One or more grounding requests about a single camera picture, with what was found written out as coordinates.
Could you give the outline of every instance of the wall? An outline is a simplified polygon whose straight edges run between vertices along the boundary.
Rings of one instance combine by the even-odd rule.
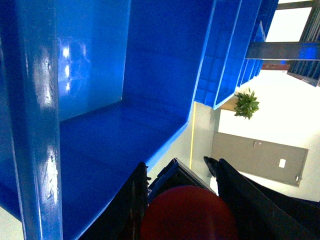
[[[251,120],[222,110],[219,132],[309,149],[299,187],[252,177],[258,183],[285,195],[320,200],[320,88],[282,71],[262,70],[243,85],[256,92],[260,110]]]
[[[310,11],[311,7],[275,11],[266,42],[299,42]]]
[[[0,240],[23,240],[22,224],[0,207]]]
[[[148,172],[148,176],[152,178],[151,182],[173,158],[178,158],[189,167],[193,111],[194,105],[187,128],[171,145],[168,152]],[[219,110],[214,111],[211,107],[205,106],[202,103],[196,103],[191,170],[208,185],[210,184],[212,175],[209,172],[203,157],[211,155],[214,132],[218,130],[219,115]]]

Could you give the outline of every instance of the green plant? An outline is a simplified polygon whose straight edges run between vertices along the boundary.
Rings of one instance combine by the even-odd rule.
[[[248,118],[250,120],[253,113],[259,110],[259,102],[255,96],[255,91],[251,92],[249,88],[249,93],[238,93],[236,96],[238,97],[238,101],[234,108],[236,112],[235,116],[242,116],[244,119]]]

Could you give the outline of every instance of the door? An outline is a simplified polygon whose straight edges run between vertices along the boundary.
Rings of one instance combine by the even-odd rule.
[[[308,150],[215,132],[212,157],[225,159],[236,170],[299,186]]]

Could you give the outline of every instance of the red ball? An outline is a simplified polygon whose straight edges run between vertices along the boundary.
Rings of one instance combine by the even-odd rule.
[[[148,206],[141,240],[237,240],[236,220],[214,193],[195,186],[171,188]]]

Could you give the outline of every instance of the black object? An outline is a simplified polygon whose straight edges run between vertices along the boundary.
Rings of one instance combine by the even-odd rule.
[[[166,190],[178,186],[195,186],[216,194],[201,178],[184,165],[178,158],[171,162],[157,175],[149,187],[149,203]]]
[[[315,240],[319,239],[318,223],[311,217],[316,208],[305,206],[303,202],[292,203],[292,199],[271,192],[271,190],[246,179],[224,159],[220,159],[217,169],[219,196],[233,212],[242,240]]]
[[[217,177],[217,166],[219,161],[215,160],[212,157],[208,157],[208,156],[204,156],[203,160],[205,162],[205,164],[207,165],[207,167],[209,168],[210,173],[212,174],[212,176],[214,176],[215,178]]]
[[[148,207],[147,191],[147,167],[140,162],[106,210],[79,239],[139,240]]]

